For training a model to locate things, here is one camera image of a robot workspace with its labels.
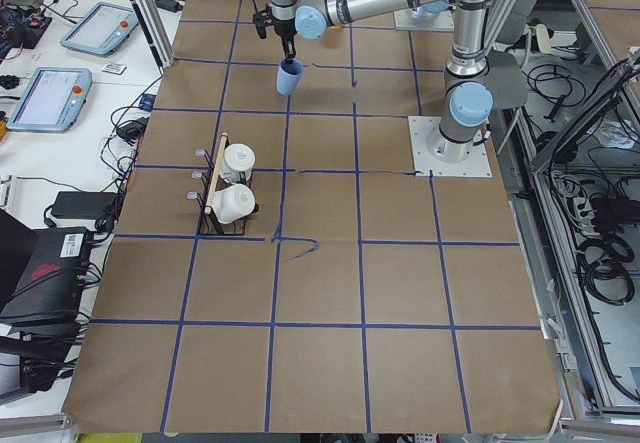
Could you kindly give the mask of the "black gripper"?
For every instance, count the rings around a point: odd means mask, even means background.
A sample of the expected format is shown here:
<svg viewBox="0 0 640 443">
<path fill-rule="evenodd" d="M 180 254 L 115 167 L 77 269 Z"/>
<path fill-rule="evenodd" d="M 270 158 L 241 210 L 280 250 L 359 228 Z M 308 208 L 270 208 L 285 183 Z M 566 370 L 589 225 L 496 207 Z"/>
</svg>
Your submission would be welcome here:
<svg viewBox="0 0 640 443">
<path fill-rule="evenodd" d="M 267 28 L 273 27 L 275 33 L 280 37 L 284 51 L 284 60 L 286 63 L 292 63 L 296 58 L 295 48 L 295 22 L 293 19 L 282 20 L 277 18 L 272 11 L 271 6 L 264 9 L 256 10 L 252 16 L 252 23 L 256 28 L 258 37 L 261 40 L 267 38 Z"/>
</svg>

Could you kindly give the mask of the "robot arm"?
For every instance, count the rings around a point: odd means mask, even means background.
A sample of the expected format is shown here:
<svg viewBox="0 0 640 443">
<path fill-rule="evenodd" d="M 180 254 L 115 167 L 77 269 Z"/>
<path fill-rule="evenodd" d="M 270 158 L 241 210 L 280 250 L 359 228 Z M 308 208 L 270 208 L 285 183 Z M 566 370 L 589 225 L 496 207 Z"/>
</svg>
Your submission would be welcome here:
<svg viewBox="0 0 640 443">
<path fill-rule="evenodd" d="M 253 24 L 260 38 L 268 27 L 279 36 L 284 58 L 279 64 L 276 90 L 289 96 L 303 69 L 296 58 L 295 38 L 320 39 L 326 30 L 398 10 L 418 10 L 431 3 L 455 6 L 454 37 L 446 61 L 448 78 L 445 109 L 438 126 L 430 131 L 426 145 L 443 163 L 467 159 L 479 129 L 488 121 L 494 103 L 490 90 L 479 77 L 487 68 L 484 29 L 491 0 L 270 0 L 256 10 Z"/>
</svg>

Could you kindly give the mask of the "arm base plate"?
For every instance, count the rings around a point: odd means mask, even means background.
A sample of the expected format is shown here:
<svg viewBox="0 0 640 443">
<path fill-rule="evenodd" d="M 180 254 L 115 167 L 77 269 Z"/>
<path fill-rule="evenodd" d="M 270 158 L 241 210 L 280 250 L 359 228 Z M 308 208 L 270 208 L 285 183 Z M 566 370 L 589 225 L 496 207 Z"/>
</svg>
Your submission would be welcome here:
<svg viewBox="0 0 640 443">
<path fill-rule="evenodd" d="M 409 31 L 451 33 L 454 30 L 453 9 L 450 5 L 424 5 L 418 9 L 394 12 L 395 28 Z"/>
<path fill-rule="evenodd" d="M 491 178 L 492 171 L 480 131 L 458 144 L 440 133 L 440 117 L 409 116 L 414 173 L 423 177 Z"/>
</svg>

